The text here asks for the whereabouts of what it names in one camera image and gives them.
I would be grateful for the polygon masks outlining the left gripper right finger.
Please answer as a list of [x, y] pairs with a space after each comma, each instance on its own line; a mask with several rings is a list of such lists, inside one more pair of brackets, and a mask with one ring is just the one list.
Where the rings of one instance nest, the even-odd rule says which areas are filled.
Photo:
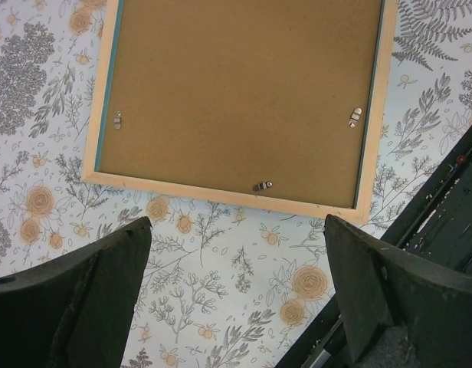
[[472, 367], [472, 275], [334, 215], [324, 235], [353, 366]]

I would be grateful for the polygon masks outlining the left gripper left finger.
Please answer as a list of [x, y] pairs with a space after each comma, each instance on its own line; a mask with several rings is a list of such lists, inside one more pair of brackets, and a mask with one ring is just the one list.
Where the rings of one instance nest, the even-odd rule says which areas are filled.
[[147, 217], [0, 278], [0, 367], [118, 367], [152, 242]]

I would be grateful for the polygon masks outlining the blue picture frame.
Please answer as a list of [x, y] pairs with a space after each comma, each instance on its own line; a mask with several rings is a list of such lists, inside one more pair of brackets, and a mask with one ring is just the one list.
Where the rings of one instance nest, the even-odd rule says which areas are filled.
[[110, 1], [86, 182], [369, 218], [395, 1]]

